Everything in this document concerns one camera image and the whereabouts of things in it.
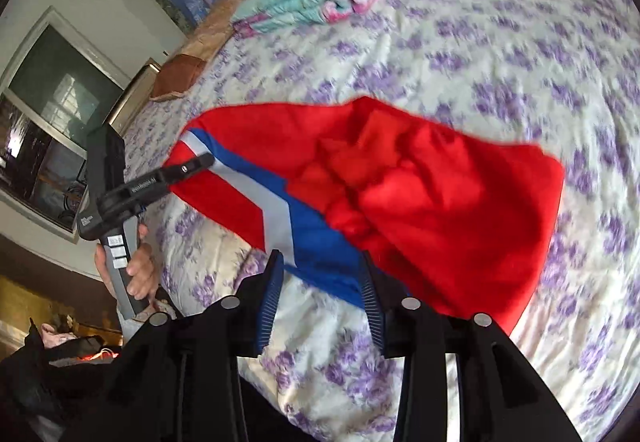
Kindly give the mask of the person's left hand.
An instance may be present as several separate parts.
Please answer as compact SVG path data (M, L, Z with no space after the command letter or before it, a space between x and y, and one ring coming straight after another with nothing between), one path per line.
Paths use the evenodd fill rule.
M147 298L149 302L153 302L160 286L160 271L155 267L151 245L144 240L148 233L149 228L140 223L138 225L139 246L126 267L126 272L131 277L127 292L137 300ZM94 251L94 265L107 291L112 297L116 297L106 266L105 249L100 243L96 244Z

